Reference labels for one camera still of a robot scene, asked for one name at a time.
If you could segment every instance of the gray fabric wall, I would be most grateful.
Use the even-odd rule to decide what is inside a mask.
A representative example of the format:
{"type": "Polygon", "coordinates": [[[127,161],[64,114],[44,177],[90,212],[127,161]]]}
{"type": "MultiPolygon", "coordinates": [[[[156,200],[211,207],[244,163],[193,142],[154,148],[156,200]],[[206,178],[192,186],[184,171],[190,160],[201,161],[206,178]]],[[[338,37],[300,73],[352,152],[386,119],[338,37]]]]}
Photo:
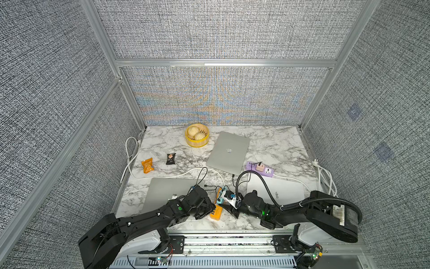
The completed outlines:
{"type": "MultiPolygon", "coordinates": [[[[365,0],[94,3],[117,58],[335,59],[365,0]]],[[[124,69],[149,125],[299,124],[326,72],[124,69]]]]}
{"type": "Polygon", "coordinates": [[[334,59],[365,0],[94,0],[118,58],[334,59]]]}
{"type": "Polygon", "coordinates": [[[0,232],[113,74],[79,0],[2,1],[0,232]]]}
{"type": "Polygon", "coordinates": [[[77,242],[110,213],[138,133],[118,89],[1,269],[81,269],[77,242]]]}
{"type": "Polygon", "coordinates": [[[382,0],[305,129],[380,269],[429,268],[430,4],[382,0]]]}
{"type": "Polygon", "coordinates": [[[298,125],[326,68],[123,68],[148,125],[298,125]]]}

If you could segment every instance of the orange power strip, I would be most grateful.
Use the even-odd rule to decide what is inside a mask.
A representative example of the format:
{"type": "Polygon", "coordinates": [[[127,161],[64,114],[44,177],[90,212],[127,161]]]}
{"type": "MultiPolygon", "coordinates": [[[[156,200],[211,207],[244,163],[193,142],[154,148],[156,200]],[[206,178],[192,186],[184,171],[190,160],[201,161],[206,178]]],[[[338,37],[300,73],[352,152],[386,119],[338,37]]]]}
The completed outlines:
{"type": "Polygon", "coordinates": [[[218,196],[220,195],[219,194],[220,191],[222,191],[221,188],[219,189],[219,191],[215,197],[215,210],[212,211],[209,215],[211,217],[211,219],[213,219],[213,220],[219,220],[221,218],[222,207],[220,207],[219,205],[216,204],[216,200],[218,199],[218,196]]]}

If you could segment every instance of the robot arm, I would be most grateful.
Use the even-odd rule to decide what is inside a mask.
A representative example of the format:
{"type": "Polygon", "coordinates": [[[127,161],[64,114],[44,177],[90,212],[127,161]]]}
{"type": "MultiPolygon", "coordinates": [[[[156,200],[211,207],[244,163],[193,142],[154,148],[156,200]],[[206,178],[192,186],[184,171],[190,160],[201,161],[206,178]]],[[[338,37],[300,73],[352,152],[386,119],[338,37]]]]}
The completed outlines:
{"type": "MultiPolygon", "coordinates": [[[[303,255],[312,251],[319,254],[322,248],[317,242],[329,237],[357,242],[361,220],[359,208],[322,192],[312,191],[305,200],[284,206],[265,203],[256,191],[243,197],[240,193],[236,196],[224,190],[222,198],[229,204],[220,206],[233,216],[238,218],[240,213],[244,213],[257,217],[268,229],[302,223],[295,226],[287,245],[283,245],[293,253],[301,251],[303,255]]],[[[78,242],[84,268],[105,269],[117,257],[137,252],[162,253],[170,243],[166,228],[186,221],[189,216],[199,220],[214,209],[215,205],[206,191],[194,186],[188,195],[170,200],[148,213],[118,219],[114,214],[108,214],[78,242]]]]}
{"type": "Polygon", "coordinates": [[[260,225],[268,229],[300,223],[294,226],[288,241],[278,242],[287,252],[300,251],[299,257],[304,253],[313,254],[310,261],[303,257],[298,262],[299,268],[311,267],[318,261],[322,254],[322,247],[317,243],[319,241],[331,237],[348,243],[358,240],[358,223],[362,215],[360,209],[347,200],[323,192],[312,191],[310,197],[303,201],[279,207],[265,203],[255,190],[245,197],[241,194],[237,197],[226,191],[223,192],[223,198],[229,204],[220,206],[235,218],[240,213],[254,216],[261,220],[260,225]]]}
{"type": "Polygon", "coordinates": [[[85,269],[105,269],[116,259],[133,248],[139,239],[140,250],[161,253],[169,243],[166,228],[182,223],[189,216],[199,220],[210,214],[215,205],[206,191],[194,186],[184,197],[170,200],[159,209],[141,215],[115,218],[113,213],[104,216],[78,242],[85,269]]]}

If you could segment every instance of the power plug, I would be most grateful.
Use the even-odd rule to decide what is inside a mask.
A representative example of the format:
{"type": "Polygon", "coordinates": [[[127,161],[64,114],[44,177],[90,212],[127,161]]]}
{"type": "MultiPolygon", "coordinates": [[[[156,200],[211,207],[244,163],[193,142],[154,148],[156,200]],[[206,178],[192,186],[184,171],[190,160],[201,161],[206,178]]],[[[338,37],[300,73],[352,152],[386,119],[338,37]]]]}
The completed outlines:
{"type": "Polygon", "coordinates": [[[265,166],[264,164],[259,163],[259,164],[257,164],[257,166],[255,167],[255,170],[260,171],[260,172],[263,172],[263,171],[265,171],[265,170],[264,170],[264,168],[265,168],[265,167],[266,167],[266,166],[265,166]]]}
{"type": "Polygon", "coordinates": [[[312,163],[312,165],[313,165],[313,166],[315,166],[315,167],[321,167],[321,166],[318,164],[318,159],[314,159],[311,163],[312,163]]]}

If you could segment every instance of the laptop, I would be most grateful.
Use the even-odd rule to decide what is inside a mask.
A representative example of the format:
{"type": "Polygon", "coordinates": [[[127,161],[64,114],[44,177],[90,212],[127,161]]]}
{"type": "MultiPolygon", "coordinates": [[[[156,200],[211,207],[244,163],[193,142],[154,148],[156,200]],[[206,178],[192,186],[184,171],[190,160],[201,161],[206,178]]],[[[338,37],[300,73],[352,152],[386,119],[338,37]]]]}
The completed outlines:
{"type": "Polygon", "coordinates": [[[206,165],[239,175],[243,168],[249,141],[248,137],[221,132],[206,165]]]}
{"type": "MultiPolygon", "coordinates": [[[[304,199],[303,185],[299,182],[277,179],[268,176],[263,176],[263,179],[266,182],[273,198],[280,205],[296,203],[304,199]]],[[[263,198],[265,203],[273,204],[272,199],[270,199],[270,196],[263,185],[263,182],[255,174],[251,174],[248,187],[246,188],[246,193],[250,193],[253,190],[257,191],[257,195],[263,198]]]]}
{"type": "MultiPolygon", "coordinates": [[[[178,197],[187,195],[190,188],[195,184],[196,179],[152,178],[141,213],[151,212],[162,207],[168,200],[172,199],[173,194],[176,194],[178,197]]],[[[205,180],[202,180],[199,186],[203,187],[204,185],[205,180]]]]}

